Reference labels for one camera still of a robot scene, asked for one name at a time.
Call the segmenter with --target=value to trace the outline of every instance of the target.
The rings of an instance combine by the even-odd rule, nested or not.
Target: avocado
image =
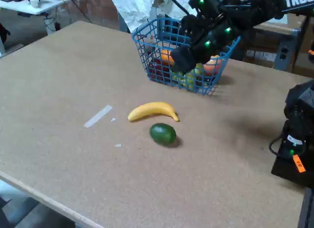
[[[152,125],[149,133],[156,143],[162,145],[172,144],[177,138],[175,129],[164,123],[156,123]]]

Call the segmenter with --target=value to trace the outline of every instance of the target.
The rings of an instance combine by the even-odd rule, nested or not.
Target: orange tag
[[[294,160],[294,163],[295,163],[296,167],[298,168],[299,172],[300,173],[305,172],[305,168],[301,162],[301,159],[299,158],[299,156],[297,154],[293,155],[293,160]]]

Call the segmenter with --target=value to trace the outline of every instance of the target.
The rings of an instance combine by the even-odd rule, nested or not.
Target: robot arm
[[[185,11],[180,32],[190,37],[191,43],[171,52],[174,72],[189,72],[197,63],[208,62],[244,31],[286,13],[314,7],[314,0],[190,0],[189,5],[196,9],[197,16]]]

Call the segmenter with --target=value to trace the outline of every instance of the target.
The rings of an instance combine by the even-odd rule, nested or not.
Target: banana
[[[152,102],[138,106],[130,112],[128,120],[135,121],[151,114],[165,114],[172,117],[175,121],[179,121],[175,109],[170,104],[164,102]]]

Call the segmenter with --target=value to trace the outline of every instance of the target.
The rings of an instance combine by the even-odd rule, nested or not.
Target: blue plastic basket
[[[220,57],[210,63],[197,64],[189,73],[171,72],[171,50],[177,46],[189,46],[190,38],[179,33],[179,21],[157,18],[139,28],[132,35],[147,76],[155,82],[178,86],[200,94],[208,94],[219,80],[227,61],[240,37],[226,46]]]

